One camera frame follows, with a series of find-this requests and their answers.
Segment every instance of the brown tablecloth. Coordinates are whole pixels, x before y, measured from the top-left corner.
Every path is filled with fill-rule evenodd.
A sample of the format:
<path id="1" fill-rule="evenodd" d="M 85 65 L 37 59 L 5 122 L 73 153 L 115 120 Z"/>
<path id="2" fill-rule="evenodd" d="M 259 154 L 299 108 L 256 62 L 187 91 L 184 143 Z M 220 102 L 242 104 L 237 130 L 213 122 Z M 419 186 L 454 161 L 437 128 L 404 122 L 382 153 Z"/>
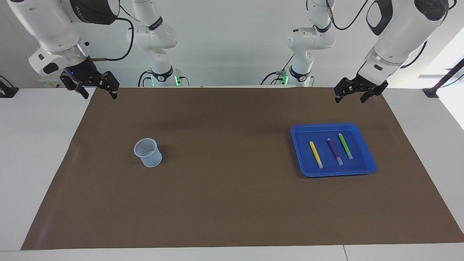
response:
<path id="1" fill-rule="evenodd" d="M 22 249 L 464 242 L 384 98 L 333 98 L 97 90 Z M 290 127 L 336 122 L 359 126 L 377 173 L 303 176 Z M 133 153 L 145 137 L 163 154 L 153 169 Z"/>

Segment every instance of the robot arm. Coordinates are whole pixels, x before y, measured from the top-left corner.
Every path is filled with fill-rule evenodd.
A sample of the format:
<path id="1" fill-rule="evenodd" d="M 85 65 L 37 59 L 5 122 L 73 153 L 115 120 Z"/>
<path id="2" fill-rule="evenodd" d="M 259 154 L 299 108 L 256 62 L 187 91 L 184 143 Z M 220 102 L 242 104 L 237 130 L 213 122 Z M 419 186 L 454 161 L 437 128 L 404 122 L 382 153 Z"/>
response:
<path id="1" fill-rule="evenodd" d="M 60 78 L 68 90 L 88 98 L 83 86 L 96 86 L 107 90 L 114 99 L 117 97 L 119 82 L 111 72 L 98 72 L 87 44 L 83 44 L 71 21 L 109 25 L 119 14 L 119 0 L 6 1 L 40 44 L 29 58 L 37 73 L 45 76 L 64 70 Z"/>
<path id="2" fill-rule="evenodd" d="M 164 22 L 153 1 L 131 0 L 131 4 L 135 17 L 142 23 L 135 27 L 134 47 L 147 56 L 153 82 L 156 86 L 179 85 L 180 71 L 171 65 L 163 50 L 177 45 L 176 31 Z"/>
<path id="3" fill-rule="evenodd" d="M 380 95 L 386 79 L 408 60 L 445 20 L 448 0 L 376 0 L 367 23 L 379 37 L 353 80 L 344 78 L 335 87 L 335 101 L 354 92 L 365 92 L 361 102 Z"/>
<path id="4" fill-rule="evenodd" d="M 329 2 L 333 7 L 335 0 Z M 286 68 L 285 73 L 289 76 L 288 84 L 291 85 L 307 86 L 314 63 L 310 50 L 327 49 L 335 43 L 335 32 L 327 12 L 326 0 L 311 0 L 308 3 L 308 16 L 314 26 L 293 30 L 287 41 L 295 54 L 294 63 Z"/>

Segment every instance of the black mount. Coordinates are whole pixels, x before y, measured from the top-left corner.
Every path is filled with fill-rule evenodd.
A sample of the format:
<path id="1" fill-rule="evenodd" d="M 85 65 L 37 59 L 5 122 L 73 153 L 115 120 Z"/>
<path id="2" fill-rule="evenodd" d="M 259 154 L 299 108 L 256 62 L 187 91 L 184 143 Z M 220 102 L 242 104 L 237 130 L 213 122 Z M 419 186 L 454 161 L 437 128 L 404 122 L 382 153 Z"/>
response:
<path id="1" fill-rule="evenodd" d="M 13 98 L 18 91 L 19 88 L 8 87 L 2 81 L 0 81 L 0 98 Z"/>
<path id="2" fill-rule="evenodd" d="M 441 80 L 432 88 L 430 89 L 422 89 L 424 91 L 425 95 L 429 98 L 440 98 L 437 95 L 437 91 L 445 84 L 447 83 L 456 73 L 458 73 L 462 68 L 464 67 L 464 59 L 462 59 L 456 66 L 451 69 L 448 74 L 443 76 Z"/>
<path id="3" fill-rule="evenodd" d="M 361 75 L 357 74 L 352 80 L 343 78 L 340 83 L 334 88 L 335 102 L 340 103 L 343 97 L 353 94 L 355 92 L 364 92 L 361 96 L 361 103 L 365 103 L 369 98 L 374 95 L 379 96 L 388 87 L 388 82 L 385 81 L 381 85 L 375 85 L 366 80 Z"/>

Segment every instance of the white table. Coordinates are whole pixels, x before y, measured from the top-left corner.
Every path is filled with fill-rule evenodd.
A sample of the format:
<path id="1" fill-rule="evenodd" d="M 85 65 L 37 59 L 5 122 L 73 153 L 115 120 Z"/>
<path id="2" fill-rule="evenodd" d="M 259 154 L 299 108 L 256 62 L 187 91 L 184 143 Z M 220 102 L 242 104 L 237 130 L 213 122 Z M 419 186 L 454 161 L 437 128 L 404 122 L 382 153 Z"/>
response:
<path id="1" fill-rule="evenodd" d="M 464 131 L 438 99 L 421 90 L 387 89 L 385 98 L 463 230 Z M 65 89 L 21 89 L 0 100 L 0 261 L 464 260 L 464 243 L 19 251 L 88 102 Z"/>

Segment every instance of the blue tray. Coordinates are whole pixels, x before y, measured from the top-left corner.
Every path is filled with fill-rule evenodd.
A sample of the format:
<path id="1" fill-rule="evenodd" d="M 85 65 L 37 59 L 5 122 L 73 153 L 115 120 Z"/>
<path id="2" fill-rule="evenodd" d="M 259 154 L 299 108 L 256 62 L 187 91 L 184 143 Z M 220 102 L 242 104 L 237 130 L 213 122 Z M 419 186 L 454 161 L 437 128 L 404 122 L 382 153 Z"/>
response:
<path id="1" fill-rule="evenodd" d="M 353 155 L 353 159 L 351 160 L 348 159 L 340 142 L 339 133 L 345 137 Z M 291 128 L 291 135 L 301 171 L 308 177 L 363 175 L 377 171 L 377 165 L 372 158 L 369 148 L 359 128 L 354 124 L 295 125 Z M 332 139 L 338 154 L 340 154 L 343 161 L 342 166 L 338 164 L 337 159 L 332 153 L 327 143 L 328 138 Z M 310 141 L 313 141 L 316 145 L 322 164 L 324 165 L 323 169 L 320 169 L 317 165 L 317 161 L 309 146 Z"/>

